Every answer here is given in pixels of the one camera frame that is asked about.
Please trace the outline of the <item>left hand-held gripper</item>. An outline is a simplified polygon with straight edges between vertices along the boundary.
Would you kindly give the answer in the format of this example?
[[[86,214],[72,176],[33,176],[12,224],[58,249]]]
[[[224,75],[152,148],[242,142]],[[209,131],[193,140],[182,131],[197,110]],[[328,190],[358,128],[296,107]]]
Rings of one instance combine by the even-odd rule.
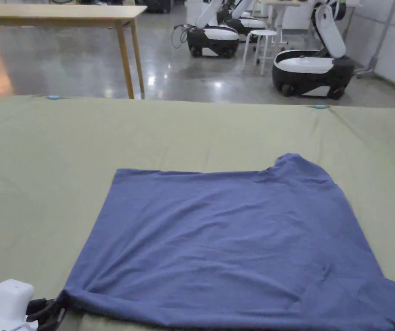
[[[68,306],[66,291],[47,301],[38,321],[28,322],[26,311],[33,295],[31,284],[14,279],[0,282],[0,331],[57,331]]]

